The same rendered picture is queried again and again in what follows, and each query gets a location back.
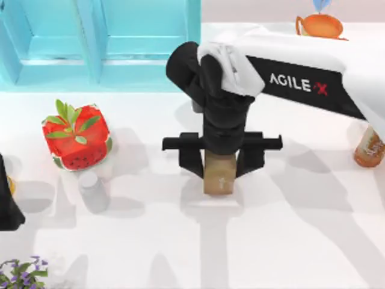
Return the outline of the white bottle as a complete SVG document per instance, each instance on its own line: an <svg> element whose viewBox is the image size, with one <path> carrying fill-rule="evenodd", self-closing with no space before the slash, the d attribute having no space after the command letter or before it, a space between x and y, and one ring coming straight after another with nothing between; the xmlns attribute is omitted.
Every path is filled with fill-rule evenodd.
<svg viewBox="0 0 385 289"><path fill-rule="evenodd" d="M80 174L78 188L82 200L90 212L99 214L108 208L109 196L96 173L87 171Z"/></svg>

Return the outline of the red watermelon plant pot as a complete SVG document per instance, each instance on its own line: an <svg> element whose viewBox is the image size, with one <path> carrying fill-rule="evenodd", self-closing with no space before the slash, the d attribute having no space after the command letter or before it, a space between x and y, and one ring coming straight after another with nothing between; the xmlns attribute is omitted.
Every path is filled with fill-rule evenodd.
<svg viewBox="0 0 385 289"><path fill-rule="evenodd" d="M75 108L59 99L57 115L42 121L43 135L54 163L75 172L102 162L113 142L106 120L96 104Z"/></svg>

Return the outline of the brown box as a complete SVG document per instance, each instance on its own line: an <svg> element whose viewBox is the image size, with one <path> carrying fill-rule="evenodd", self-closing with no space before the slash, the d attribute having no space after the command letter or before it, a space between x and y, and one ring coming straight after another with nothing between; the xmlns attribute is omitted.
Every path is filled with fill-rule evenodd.
<svg viewBox="0 0 385 289"><path fill-rule="evenodd" d="M210 196L233 193L236 178L236 155L217 155L205 150L203 192Z"/></svg>

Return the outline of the light blue rack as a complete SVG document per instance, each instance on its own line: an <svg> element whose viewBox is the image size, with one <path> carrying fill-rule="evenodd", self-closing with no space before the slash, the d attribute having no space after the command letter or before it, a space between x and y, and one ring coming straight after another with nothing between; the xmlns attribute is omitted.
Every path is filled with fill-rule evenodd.
<svg viewBox="0 0 385 289"><path fill-rule="evenodd" d="M202 0L0 0L0 92L173 92Z"/></svg>

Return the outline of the orange pot with blue plant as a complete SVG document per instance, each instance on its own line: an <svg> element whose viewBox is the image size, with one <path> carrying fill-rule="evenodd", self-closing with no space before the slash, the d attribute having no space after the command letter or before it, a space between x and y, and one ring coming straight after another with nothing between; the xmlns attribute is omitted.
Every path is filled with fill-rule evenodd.
<svg viewBox="0 0 385 289"><path fill-rule="evenodd" d="M322 12L331 2L332 0L312 0L316 13L305 18L296 17L295 30L297 35L347 40L341 37L343 33L342 22L334 16Z"/></svg>

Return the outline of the purple flower plant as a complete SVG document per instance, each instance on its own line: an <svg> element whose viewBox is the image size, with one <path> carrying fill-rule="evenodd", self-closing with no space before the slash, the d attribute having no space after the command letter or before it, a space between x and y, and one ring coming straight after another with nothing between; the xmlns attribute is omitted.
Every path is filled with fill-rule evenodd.
<svg viewBox="0 0 385 289"><path fill-rule="evenodd" d="M39 278L48 277L48 261L32 256L30 261L11 259L0 263L0 289L47 289Z"/></svg>

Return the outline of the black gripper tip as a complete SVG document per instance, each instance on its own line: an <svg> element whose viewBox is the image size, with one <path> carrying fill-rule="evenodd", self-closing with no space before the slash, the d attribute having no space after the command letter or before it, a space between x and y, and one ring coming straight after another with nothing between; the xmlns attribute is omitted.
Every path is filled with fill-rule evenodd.
<svg viewBox="0 0 385 289"><path fill-rule="evenodd" d="M0 231L16 231L25 220L11 195L4 159L0 154Z"/></svg>

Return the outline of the orange bottle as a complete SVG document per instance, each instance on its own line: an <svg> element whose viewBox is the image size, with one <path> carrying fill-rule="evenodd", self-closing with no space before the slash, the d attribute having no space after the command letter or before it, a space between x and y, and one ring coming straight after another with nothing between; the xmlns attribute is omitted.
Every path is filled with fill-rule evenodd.
<svg viewBox="0 0 385 289"><path fill-rule="evenodd" d="M385 143L374 131L373 127L367 127L360 143L354 151L353 158L361 167L377 167L385 156Z"/></svg>

